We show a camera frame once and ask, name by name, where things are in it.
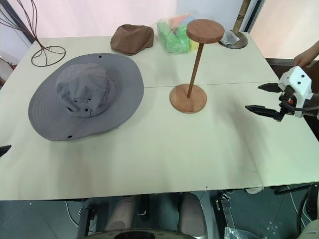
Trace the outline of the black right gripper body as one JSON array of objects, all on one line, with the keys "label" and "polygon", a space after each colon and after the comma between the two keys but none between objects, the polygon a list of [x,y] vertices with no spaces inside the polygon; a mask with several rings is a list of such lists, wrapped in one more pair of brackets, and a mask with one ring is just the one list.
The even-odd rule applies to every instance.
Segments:
[{"label": "black right gripper body", "polygon": [[295,110],[294,108],[296,107],[296,102],[297,99],[294,96],[294,90],[288,86],[287,89],[282,90],[279,88],[281,95],[279,96],[279,106],[280,106],[280,111],[279,111],[279,116],[284,116],[284,115],[294,115]]}]

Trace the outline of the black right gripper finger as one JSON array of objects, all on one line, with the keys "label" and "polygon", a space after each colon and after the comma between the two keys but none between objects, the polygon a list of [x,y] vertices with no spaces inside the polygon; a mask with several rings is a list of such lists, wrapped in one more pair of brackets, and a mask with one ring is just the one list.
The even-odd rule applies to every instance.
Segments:
[{"label": "black right gripper finger", "polygon": [[272,118],[278,122],[280,122],[284,117],[284,114],[282,112],[278,112],[274,109],[268,109],[265,106],[248,105],[248,106],[245,106],[245,108],[254,114],[257,114],[263,117]]},{"label": "black right gripper finger", "polygon": [[258,89],[264,90],[267,92],[272,92],[272,93],[279,93],[281,92],[281,88],[278,86],[277,83],[266,83],[258,86]]}]

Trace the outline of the person's bare hand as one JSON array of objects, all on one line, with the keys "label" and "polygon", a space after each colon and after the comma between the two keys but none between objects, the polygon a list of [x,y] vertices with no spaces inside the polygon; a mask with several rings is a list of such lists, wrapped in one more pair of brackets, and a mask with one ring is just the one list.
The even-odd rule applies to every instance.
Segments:
[{"label": "person's bare hand", "polygon": [[294,58],[294,66],[306,67],[317,57],[317,51],[308,49]]}]

